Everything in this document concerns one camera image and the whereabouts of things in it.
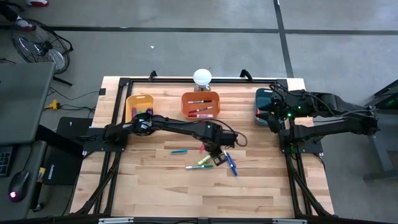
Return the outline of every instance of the computer mouse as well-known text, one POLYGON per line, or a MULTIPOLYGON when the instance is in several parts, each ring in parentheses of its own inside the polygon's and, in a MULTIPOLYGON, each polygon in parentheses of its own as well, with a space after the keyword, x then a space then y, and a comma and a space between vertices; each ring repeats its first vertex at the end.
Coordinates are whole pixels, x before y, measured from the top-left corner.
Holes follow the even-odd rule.
POLYGON ((16 173, 8 187, 8 196, 12 202, 20 202, 27 193, 27 186, 29 183, 29 172, 20 171, 16 173))

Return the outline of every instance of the keyboard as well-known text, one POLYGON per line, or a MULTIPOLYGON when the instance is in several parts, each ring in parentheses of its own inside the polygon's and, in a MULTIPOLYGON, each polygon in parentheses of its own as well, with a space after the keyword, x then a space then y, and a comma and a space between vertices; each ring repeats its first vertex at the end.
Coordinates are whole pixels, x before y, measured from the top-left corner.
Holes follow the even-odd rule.
POLYGON ((15 147, 0 146, 0 177, 9 177, 16 152, 15 147))

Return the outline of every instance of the butcher block tabletop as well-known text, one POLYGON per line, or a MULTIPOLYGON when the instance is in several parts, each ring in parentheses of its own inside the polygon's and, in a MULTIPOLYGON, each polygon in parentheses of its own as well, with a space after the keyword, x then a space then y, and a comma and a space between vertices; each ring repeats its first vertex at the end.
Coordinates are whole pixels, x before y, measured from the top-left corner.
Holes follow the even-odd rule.
MULTIPOLYGON (((93 127, 111 123, 120 77, 104 77, 93 127)), ((304 89, 301 78, 287 79, 289 90, 304 89)), ((267 84, 217 83, 211 90, 220 95, 218 119, 248 138, 246 147, 228 149, 235 160, 238 176, 228 163, 211 169, 190 169, 206 156, 201 142, 191 136, 157 131, 151 136, 130 135, 121 156, 112 216, 132 217, 294 217, 287 166, 278 137, 254 122, 254 94, 267 84), (188 149, 186 154, 171 154, 188 149)), ((132 95, 150 94, 155 114, 186 120, 181 113, 181 96, 193 91, 193 83, 135 83, 132 95)), ((118 122, 121 122, 127 88, 123 92, 118 122)), ((312 126, 312 118, 297 118, 296 124, 312 126)), ((89 155, 81 166, 71 212, 77 211, 98 186, 103 152, 89 155)), ((319 158, 303 154, 308 188, 324 208, 333 213, 325 171, 319 158)), ((108 196, 104 191, 101 211, 108 196)), ((300 208, 304 211, 301 190, 300 208)))

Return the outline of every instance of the gray floor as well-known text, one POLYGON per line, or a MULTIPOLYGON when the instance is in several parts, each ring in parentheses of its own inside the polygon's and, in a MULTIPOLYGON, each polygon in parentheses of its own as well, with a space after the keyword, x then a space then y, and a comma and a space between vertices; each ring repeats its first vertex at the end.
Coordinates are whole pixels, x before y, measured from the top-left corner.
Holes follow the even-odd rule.
MULTIPOLYGON (((398 29, 394 0, 280 0, 280 6, 287 29, 398 29)), ((50 7, 28 8, 22 16, 68 26, 277 28, 272 0, 50 0, 50 7)), ((57 33, 75 48, 70 68, 61 75, 75 85, 52 85, 69 97, 97 90, 105 75, 148 76, 151 70, 160 76, 186 76, 208 68, 214 76, 233 77, 245 68, 254 77, 286 77, 278 34, 57 33)), ((288 35, 287 43, 294 77, 304 78, 310 91, 362 104, 398 77, 398 36, 288 35)), ((8 31, 0 30, 0 49, 0 57, 23 62, 8 31)), ((53 99, 94 106, 97 96, 68 101, 52 94, 48 102, 53 99)), ((87 113, 46 111, 42 124, 54 129, 62 116, 87 113)), ((379 170, 367 138, 338 134, 322 143, 336 214, 397 222, 398 180, 362 180, 379 170)), ((48 206, 32 216, 61 214, 70 192, 65 187, 49 190, 43 196, 48 206)))

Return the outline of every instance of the orange basket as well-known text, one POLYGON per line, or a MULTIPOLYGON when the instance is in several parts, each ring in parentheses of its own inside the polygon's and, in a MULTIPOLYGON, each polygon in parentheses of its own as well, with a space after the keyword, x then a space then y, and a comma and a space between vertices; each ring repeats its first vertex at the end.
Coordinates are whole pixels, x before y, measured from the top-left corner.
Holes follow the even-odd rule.
POLYGON ((135 115, 145 113, 148 109, 152 109, 155 113, 154 98, 151 95, 133 95, 126 99, 126 119, 128 123, 132 121, 135 115))
POLYGON ((189 115, 197 115, 197 114, 212 114, 217 117, 218 113, 220 113, 220 97, 218 93, 213 91, 201 91, 201 92, 189 92, 184 93, 181 97, 181 112, 184 117, 188 119, 195 119, 189 117, 189 115), (211 100, 208 103, 188 103, 189 101, 201 101, 201 100, 211 100), (212 109, 199 111, 196 113, 189 113, 190 111, 207 108, 212 106, 212 109))

